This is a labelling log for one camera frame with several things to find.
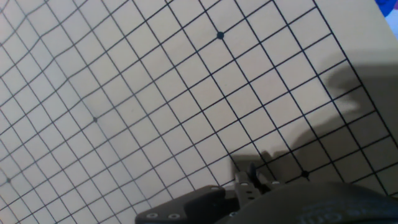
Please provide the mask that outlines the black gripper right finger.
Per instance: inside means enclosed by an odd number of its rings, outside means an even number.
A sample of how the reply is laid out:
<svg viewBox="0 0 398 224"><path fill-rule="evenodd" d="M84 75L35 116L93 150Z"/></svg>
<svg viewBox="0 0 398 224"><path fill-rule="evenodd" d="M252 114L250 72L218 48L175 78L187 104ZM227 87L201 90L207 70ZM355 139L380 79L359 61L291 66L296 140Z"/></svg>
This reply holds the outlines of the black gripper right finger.
<svg viewBox="0 0 398 224"><path fill-rule="evenodd" d="M270 192L282 186L282 183L277 180L268 180L262 173L257 173L259 182L259 190L261 192Z"/></svg>

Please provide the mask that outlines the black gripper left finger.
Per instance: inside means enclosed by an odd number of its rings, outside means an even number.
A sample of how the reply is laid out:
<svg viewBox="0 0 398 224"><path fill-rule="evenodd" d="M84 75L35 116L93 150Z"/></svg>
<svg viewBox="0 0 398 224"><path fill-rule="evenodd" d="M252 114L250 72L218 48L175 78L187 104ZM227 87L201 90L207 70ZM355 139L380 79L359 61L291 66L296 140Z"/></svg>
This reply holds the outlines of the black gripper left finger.
<svg viewBox="0 0 398 224"><path fill-rule="evenodd" d="M207 185L138 214L135 223L219 223L258 198L260 186L256 166L250 162L246 170L235 173L233 188Z"/></svg>

